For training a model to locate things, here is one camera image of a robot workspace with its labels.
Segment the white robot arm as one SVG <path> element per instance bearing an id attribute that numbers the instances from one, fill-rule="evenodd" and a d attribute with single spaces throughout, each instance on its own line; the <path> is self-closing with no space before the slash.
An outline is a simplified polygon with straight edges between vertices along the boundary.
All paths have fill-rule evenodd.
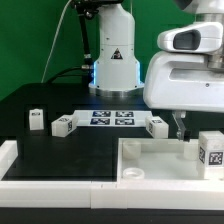
<path id="1" fill-rule="evenodd" d="M 126 96 L 142 90 L 151 109 L 173 112 L 177 136 L 187 141 L 188 111 L 224 113 L 224 0 L 173 0 L 195 16 L 193 24 L 158 36 L 156 53 L 140 81 L 134 56 L 135 21 L 123 0 L 73 0 L 84 17 L 100 16 L 100 56 L 93 64 L 92 93 Z"/>

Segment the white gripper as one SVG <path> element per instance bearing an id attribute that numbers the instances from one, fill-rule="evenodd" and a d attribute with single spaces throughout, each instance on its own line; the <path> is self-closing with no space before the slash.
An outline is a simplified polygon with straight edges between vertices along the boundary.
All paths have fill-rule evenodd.
<path id="1" fill-rule="evenodd" d="M 209 66 L 222 37 L 219 22 L 195 22 L 158 36 L 160 51 L 149 63 L 143 99 L 152 109 L 178 110 L 172 116 L 180 141 L 190 141 L 185 111 L 224 112 L 224 71 Z"/>

